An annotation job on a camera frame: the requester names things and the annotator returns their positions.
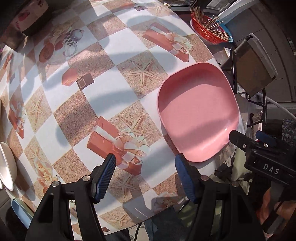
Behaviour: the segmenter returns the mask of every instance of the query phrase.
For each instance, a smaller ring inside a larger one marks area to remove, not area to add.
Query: chair backrest
[[[250,33],[235,49],[235,53],[237,82],[250,97],[261,91],[277,76],[274,64],[254,34]]]

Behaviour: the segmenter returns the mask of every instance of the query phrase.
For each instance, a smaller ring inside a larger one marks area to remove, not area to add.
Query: cable
[[[296,121],[296,117],[295,117],[290,111],[288,111],[285,107],[282,107],[279,103],[275,102],[273,99],[271,99],[271,98],[269,98],[269,97],[267,97],[267,96],[266,96],[266,99],[267,99],[270,103],[274,104],[275,106],[277,106],[278,108],[280,108],[281,110],[283,110],[284,112],[286,112],[286,113],[290,116],[290,118],[292,118],[293,120]]]
[[[140,229],[142,223],[143,223],[143,222],[140,222],[140,223],[139,223],[139,225],[138,225],[138,227],[137,227],[137,230],[136,230],[136,233],[135,233],[135,238],[134,238],[133,241],[137,241],[138,232],[139,232],[139,229]]]

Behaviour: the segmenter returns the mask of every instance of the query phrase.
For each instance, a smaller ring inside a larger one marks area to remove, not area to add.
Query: cloth
[[[296,148],[296,121],[290,119],[283,120],[282,140]]]

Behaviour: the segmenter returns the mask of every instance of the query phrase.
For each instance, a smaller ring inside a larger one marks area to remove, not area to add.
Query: wooden skewer
[[[224,37],[220,37],[220,36],[217,36],[217,37],[220,38],[220,39],[223,39],[223,40],[229,41],[228,38],[224,38]]]
[[[191,11],[191,13],[193,13],[195,20],[198,21],[194,8],[191,8],[190,11]]]
[[[198,7],[198,9],[199,9],[199,15],[200,15],[200,23],[203,26],[202,11],[200,10],[200,7]]]
[[[197,12],[197,15],[198,15],[198,19],[200,21],[200,24],[202,24],[202,20],[200,19],[200,8],[199,7],[197,7],[196,12]]]
[[[214,24],[213,26],[210,26],[208,29],[212,29],[212,28],[214,28],[214,27],[216,27],[216,26],[218,26],[220,23],[222,23],[223,21],[221,21],[221,22],[218,22],[218,23],[216,23],[216,24]]]
[[[208,23],[205,25],[205,28],[209,25],[209,22],[213,19],[214,15],[211,17],[211,19],[208,21]]]
[[[213,34],[216,35],[216,36],[224,37],[224,38],[230,38],[230,36],[226,36],[226,35],[221,35],[221,34],[216,34],[216,33],[213,33]]]
[[[203,11],[202,11],[202,26],[203,26],[203,27],[205,27],[205,26],[204,26],[204,21],[203,21],[204,14],[205,14],[205,11],[203,10]]]
[[[193,11],[194,11],[195,19],[196,19],[196,21],[199,23],[200,20],[199,20],[199,18],[198,18],[198,14],[197,14],[197,10],[196,10],[196,8],[193,8]]]
[[[230,36],[228,33],[225,33],[225,32],[220,32],[220,31],[215,31],[215,30],[208,30],[208,31],[211,32],[211,33],[213,33],[213,34],[224,35],[226,37],[232,38],[232,36]]]
[[[219,18],[218,17],[215,17],[212,19],[212,21],[210,21],[207,25],[207,28],[209,28],[211,26],[212,23],[216,22]]]

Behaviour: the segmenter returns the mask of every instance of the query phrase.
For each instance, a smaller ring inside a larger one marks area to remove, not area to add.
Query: red basket
[[[227,40],[223,40],[219,37],[217,37],[216,35],[212,34],[211,32],[209,32],[208,30],[206,30],[203,26],[201,26],[194,17],[194,14],[191,14],[191,18],[192,18],[192,26],[194,28],[194,30],[202,37],[204,38],[206,41],[210,42],[211,44],[217,45],[223,42],[228,42]],[[204,15],[203,17],[203,23],[207,24],[210,21],[210,18],[206,15]],[[221,32],[225,32],[223,30],[223,28],[221,28],[220,26],[214,27],[213,30],[217,30],[217,31],[221,31]]]

